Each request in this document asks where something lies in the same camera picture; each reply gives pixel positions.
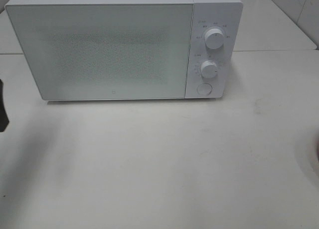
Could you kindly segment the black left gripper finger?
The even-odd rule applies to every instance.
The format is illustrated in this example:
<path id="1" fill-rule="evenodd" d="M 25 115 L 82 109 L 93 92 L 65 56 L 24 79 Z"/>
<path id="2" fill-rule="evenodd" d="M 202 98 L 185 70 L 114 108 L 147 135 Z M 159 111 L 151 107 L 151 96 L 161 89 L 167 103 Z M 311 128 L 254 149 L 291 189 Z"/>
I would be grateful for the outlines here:
<path id="1" fill-rule="evenodd" d="M 4 132 L 9 124 L 9 119 L 3 103 L 3 82 L 0 80 L 0 132 Z"/>

